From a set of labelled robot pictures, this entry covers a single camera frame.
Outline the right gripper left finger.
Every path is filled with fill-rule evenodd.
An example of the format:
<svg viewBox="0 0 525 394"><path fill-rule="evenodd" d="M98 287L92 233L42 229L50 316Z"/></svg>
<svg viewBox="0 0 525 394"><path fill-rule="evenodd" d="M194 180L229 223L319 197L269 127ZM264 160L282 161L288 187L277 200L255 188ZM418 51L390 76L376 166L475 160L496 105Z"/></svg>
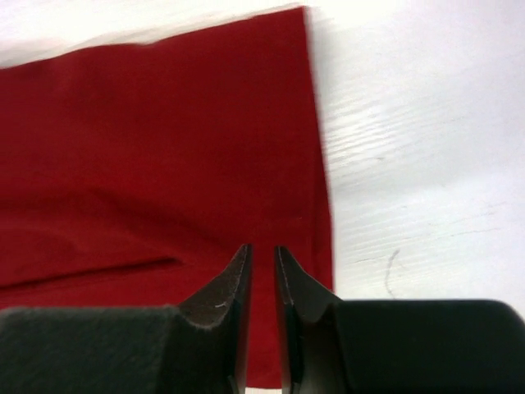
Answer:
<svg viewBox="0 0 525 394"><path fill-rule="evenodd" d="M242 393L253 248L178 305L10 308L4 393Z"/></svg>

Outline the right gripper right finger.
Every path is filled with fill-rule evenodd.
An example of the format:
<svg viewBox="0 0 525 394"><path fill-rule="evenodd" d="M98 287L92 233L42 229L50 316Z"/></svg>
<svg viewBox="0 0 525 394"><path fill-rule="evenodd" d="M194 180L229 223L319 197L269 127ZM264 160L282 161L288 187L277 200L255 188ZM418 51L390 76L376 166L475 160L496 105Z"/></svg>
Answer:
<svg viewBox="0 0 525 394"><path fill-rule="evenodd" d="M285 393L521 393L524 322L496 300L342 300L274 252Z"/></svg>

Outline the red t-shirt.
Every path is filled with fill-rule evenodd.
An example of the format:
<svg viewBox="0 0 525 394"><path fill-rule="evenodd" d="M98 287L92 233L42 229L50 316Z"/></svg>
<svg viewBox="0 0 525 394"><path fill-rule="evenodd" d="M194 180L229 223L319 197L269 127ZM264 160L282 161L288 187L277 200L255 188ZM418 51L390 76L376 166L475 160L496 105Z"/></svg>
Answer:
<svg viewBox="0 0 525 394"><path fill-rule="evenodd" d="M332 279L295 7L1 72L1 305L175 304L253 246L250 387L281 383L273 250Z"/></svg>

